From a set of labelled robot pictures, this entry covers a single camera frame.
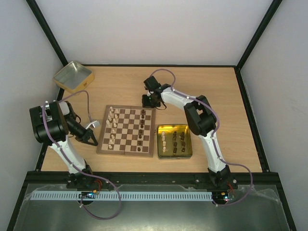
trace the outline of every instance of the wooden table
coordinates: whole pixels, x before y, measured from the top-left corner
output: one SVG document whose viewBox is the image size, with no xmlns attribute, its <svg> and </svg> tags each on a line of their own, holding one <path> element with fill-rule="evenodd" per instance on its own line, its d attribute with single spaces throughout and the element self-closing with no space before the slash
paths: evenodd
<svg viewBox="0 0 308 231">
<path fill-rule="evenodd" d="M 95 80 L 86 88 L 90 94 L 90 113 L 102 123 L 106 105 L 141 106 L 141 96 L 146 93 L 143 81 L 158 67 L 88 67 Z M 248 124 L 235 72 L 230 67 L 171 67 L 177 76 L 175 89 L 189 95 L 205 95 L 217 112 L 221 127 L 218 141 L 226 161 L 246 165 L 252 172 L 261 172 L 254 140 Z M 171 84 L 168 72 L 157 72 L 156 79 Z M 82 125 L 89 122 L 86 94 L 69 99 L 74 111 L 82 118 Z M 186 124 L 184 111 L 168 104 L 164 111 L 156 111 L 156 125 Z M 94 129 L 99 139 L 101 126 Z M 157 141 L 153 158 L 96 154 L 96 147 L 70 138 L 78 153 L 84 157 L 93 171 L 104 172 L 207 172 L 207 159 L 201 141 L 192 134 L 193 156 L 185 160 L 159 160 Z M 230 166 L 232 172 L 246 172 L 242 167 Z M 42 171 L 67 171 L 58 154 L 48 148 Z"/>
</svg>

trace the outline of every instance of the black metal frame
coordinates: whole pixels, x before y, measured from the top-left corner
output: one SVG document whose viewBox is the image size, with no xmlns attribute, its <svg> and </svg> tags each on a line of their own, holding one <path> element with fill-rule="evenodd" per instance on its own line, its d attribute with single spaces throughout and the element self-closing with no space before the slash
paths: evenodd
<svg viewBox="0 0 308 231">
<path fill-rule="evenodd" d="M 56 54 L 58 55 L 60 61 L 63 65 L 66 65 L 67 59 L 65 58 L 58 42 L 56 41 L 51 29 L 49 28 L 42 12 L 40 11 L 37 3 L 35 0 L 26 0 L 31 8 L 33 14 L 37 18 L 39 24 L 41 25 L 43 31 L 45 32 L 48 40 L 50 41 L 52 47 L 54 48 Z M 264 153 L 264 149 L 262 146 L 262 142 L 260 139 L 259 132 L 257 130 L 255 118 L 253 116 L 253 112 L 251 109 L 251 105 L 247 96 L 247 92 L 243 83 L 243 79 L 241 76 L 241 69 L 245 62 L 247 61 L 250 53 L 252 52 L 253 48 L 257 44 L 258 40 L 260 39 L 262 33 L 266 29 L 267 25 L 269 24 L 271 18 L 277 11 L 280 3 L 282 0 L 273 0 L 272 4 L 270 5 L 269 9 L 267 10 L 264 18 L 262 19 L 258 29 L 256 30 L 254 36 L 252 37 L 249 45 L 247 46 L 244 54 L 242 55 L 239 63 L 237 66 L 234 65 L 147 65 L 147 64 L 85 64 L 87 66 L 157 66 L 157 67 L 233 67 L 236 78 L 238 81 L 239 89 L 241 91 L 243 103 L 245 106 L 247 118 L 249 121 L 249 125 L 252 131 L 252 135 L 255 141 L 258 157 L 260 160 L 260 164 L 262 167 L 262 173 L 253 173 L 254 177 L 254 184 L 255 185 L 275 185 L 278 190 L 278 194 L 280 200 L 283 205 L 283 209 L 291 230 L 295 231 L 296 227 L 282 188 L 282 184 L 279 178 L 278 173 L 270 172 L 270 168 Z M 62 99 L 64 90 L 60 89 L 57 100 Z M 41 172 L 41 166 L 45 157 L 45 153 L 47 150 L 47 146 L 43 145 L 38 163 L 36 166 L 36 171 L 30 171 L 27 173 L 26 179 L 24 184 L 21 188 L 18 200 L 16 202 L 16 206 L 14 208 L 9 226 L 8 231 L 13 230 L 14 225 L 16 223 L 18 213 L 20 207 L 22 205 L 22 201 L 24 199 L 26 188 L 30 183 L 43 183 L 43 184 L 62 184 L 67 183 L 67 176 L 68 172 Z M 95 175 L 103 176 L 109 179 L 112 182 L 116 182 L 116 185 L 121 184 L 178 184 L 184 187 L 195 187 L 198 189 L 207 189 L 211 192 L 219 192 L 221 190 L 213 188 L 206 179 L 208 179 L 209 173 L 113 173 L 113 172 L 95 172 Z M 235 178 L 237 179 L 237 183 L 239 185 L 247 185 L 250 183 L 250 176 L 248 173 L 233 173 Z"/>
<path fill-rule="evenodd" d="M 208 182 L 206 181 L 206 179 L 209 178 L 209 173 L 94 172 L 94 174 L 109 179 L 110 181 L 114 182 L 116 186 L 123 184 L 164 184 L 181 185 L 183 187 L 194 187 L 197 189 L 207 189 L 209 192 L 214 193 L 223 192 L 223 190 L 217 190 L 212 186 L 209 186 Z M 12 231 L 15 226 L 28 184 L 66 184 L 67 176 L 68 172 L 28 172 L 7 230 Z M 239 185 L 247 185 L 250 183 L 250 176 L 247 173 L 234 173 L 234 176 L 237 179 L 237 184 Z M 296 227 L 278 173 L 253 173 L 253 177 L 255 185 L 276 186 L 288 225 L 291 230 L 295 231 Z"/>
</svg>

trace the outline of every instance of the dark square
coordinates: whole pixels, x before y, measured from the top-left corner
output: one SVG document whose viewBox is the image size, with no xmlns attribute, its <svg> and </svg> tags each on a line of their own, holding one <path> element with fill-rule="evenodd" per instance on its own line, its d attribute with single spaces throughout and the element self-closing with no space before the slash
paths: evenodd
<svg viewBox="0 0 308 231">
<path fill-rule="evenodd" d="M 149 147 L 142 147 L 142 151 L 143 151 L 144 153 L 147 153 L 147 152 L 149 151 Z"/>
</svg>

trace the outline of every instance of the white chess piece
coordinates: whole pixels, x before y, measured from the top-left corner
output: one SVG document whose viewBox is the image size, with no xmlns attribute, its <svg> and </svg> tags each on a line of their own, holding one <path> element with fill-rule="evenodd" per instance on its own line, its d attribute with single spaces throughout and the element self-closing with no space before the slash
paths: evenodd
<svg viewBox="0 0 308 231">
<path fill-rule="evenodd" d="M 106 121 L 106 124 L 107 124 L 107 127 L 110 127 L 111 125 L 109 120 Z"/>
</svg>

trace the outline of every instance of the white wall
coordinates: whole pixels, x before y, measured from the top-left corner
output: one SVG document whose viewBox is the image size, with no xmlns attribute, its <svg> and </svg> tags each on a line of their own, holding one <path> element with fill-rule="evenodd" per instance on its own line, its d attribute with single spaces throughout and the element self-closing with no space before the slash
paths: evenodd
<svg viewBox="0 0 308 231">
<path fill-rule="evenodd" d="M 41 144 L 29 108 L 52 100 L 61 63 L 25 0 L 0 2 L 0 230 L 6 230 L 26 172 Z"/>
<path fill-rule="evenodd" d="M 37 0 L 68 60 L 236 65 L 272 0 Z"/>
<path fill-rule="evenodd" d="M 283 1 L 242 69 L 271 171 L 297 230 L 308 219 L 308 1 Z"/>
</svg>

